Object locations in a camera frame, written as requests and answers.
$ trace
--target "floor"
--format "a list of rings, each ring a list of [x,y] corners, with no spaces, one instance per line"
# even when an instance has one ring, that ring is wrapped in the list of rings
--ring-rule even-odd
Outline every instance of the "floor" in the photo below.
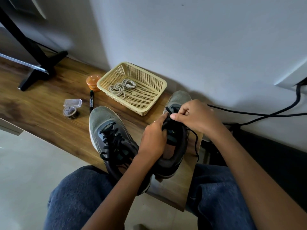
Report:
[[[2,229],[42,229],[50,192],[68,174],[87,165],[79,158],[24,131],[0,130],[0,223]],[[197,229],[197,218],[142,194],[135,198],[125,229]]]

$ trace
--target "black marker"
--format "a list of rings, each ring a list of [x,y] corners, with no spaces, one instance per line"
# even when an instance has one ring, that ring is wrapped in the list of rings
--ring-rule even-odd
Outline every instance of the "black marker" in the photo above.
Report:
[[[94,109],[94,91],[90,91],[90,113]]]

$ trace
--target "orange jar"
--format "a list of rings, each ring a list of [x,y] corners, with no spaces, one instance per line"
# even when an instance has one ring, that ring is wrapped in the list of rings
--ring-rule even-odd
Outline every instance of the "orange jar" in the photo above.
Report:
[[[87,85],[90,87],[91,90],[93,90],[94,92],[99,92],[101,91],[100,89],[98,89],[97,87],[97,81],[100,79],[101,77],[99,75],[90,75],[88,76],[88,78],[86,78],[86,83]]]

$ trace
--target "blue jeans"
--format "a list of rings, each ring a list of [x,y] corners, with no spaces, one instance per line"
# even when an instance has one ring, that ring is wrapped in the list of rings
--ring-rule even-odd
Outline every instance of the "blue jeans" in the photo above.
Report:
[[[52,191],[44,229],[80,230],[113,186],[94,166],[79,168]],[[256,229],[228,167],[197,164],[186,209],[198,217],[198,229]]]

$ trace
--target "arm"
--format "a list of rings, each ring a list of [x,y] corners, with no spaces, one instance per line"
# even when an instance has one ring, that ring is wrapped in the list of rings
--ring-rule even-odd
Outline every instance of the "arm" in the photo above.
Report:
[[[162,132],[161,129],[166,117],[167,114],[164,114],[146,127],[138,154],[82,230],[124,228],[129,209],[143,179],[163,153],[166,131]]]
[[[231,170],[258,229],[306,229],[307,214],[236,141],[213,111],[199,100],[171,118],[203,132]]]

